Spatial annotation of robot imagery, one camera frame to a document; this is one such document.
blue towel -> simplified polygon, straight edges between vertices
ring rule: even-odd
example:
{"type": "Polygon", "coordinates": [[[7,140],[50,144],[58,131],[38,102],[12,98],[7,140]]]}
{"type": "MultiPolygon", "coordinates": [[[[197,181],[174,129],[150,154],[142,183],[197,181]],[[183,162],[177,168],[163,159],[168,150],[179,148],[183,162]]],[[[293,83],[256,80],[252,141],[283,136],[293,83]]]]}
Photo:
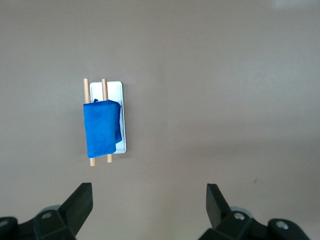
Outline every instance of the blue towel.
{"type": "Polygon", "coordinates": [[[113,154],[121,142],[120,109],[116,101],[95,101],[83,104],[88,158],[113,154]]]}

blue cloth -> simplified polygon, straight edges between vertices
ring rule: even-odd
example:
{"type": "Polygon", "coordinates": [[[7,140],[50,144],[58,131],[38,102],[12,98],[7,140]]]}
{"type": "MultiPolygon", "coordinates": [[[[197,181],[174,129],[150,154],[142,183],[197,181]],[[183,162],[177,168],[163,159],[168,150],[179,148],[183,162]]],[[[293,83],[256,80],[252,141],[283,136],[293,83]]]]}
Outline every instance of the blue cloth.
{"type": "Polygon", "coordinates": [[[121,142],[120,109],[116,101],[94,101],[83,104],[88,158],[113,154],[121,142]]]}

gray background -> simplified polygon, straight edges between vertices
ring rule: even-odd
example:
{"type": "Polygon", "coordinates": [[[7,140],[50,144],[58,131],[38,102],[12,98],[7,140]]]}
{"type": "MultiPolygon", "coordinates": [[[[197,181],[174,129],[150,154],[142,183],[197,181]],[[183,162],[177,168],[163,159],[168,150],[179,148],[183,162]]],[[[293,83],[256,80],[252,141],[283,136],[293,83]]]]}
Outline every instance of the gray background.
{"type": "Polygon", "coordinates": [[[320,236],[315,0],[1,0],[0,215],[92,182],[79,240],[196,240],[206,184],[320,236]],[[83,78],[121,81],[127,153],[90,167],[83,78]]]}

